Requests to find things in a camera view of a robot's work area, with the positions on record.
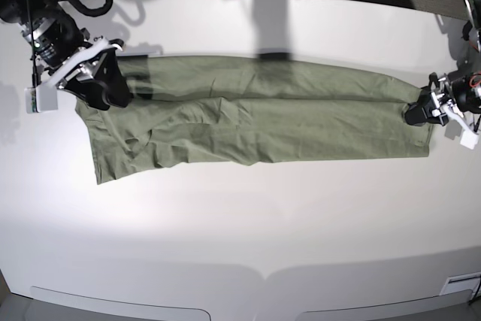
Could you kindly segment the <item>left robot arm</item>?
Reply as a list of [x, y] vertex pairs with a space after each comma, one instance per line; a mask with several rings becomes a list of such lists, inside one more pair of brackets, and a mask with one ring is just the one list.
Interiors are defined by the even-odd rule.
[[480, 120], [469, 120], [468, 114], [480, 117], [480, 0], [463, 0], [467, 22], [461, 39], [467, 55], [456, 71], [429, 75], [428, 85], [421, 88], [418, 99], [410, 103], [403, 118], [410, 126], [427, 123], [445, 126], [455, 121], [461, 127], [466, 147], [474, 147], [480, 137]]

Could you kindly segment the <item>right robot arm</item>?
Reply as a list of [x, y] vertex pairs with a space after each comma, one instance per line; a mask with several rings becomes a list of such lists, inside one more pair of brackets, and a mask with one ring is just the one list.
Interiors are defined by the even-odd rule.
[[[25, 91], [27, 112], [57, 110], [59, 91], [100, 111], [127, 107], [131, 95], [116, 57], [123, 41], [91, 38], [60, 1], [1, 0], [2, 22], [16, 23], [32, 52], [32, 85]], [[65, 1], [87, 17], [103, 16], [113, 6], [113, 0], [105, 0], [98, 8], [88, 8], [80, 0]]]

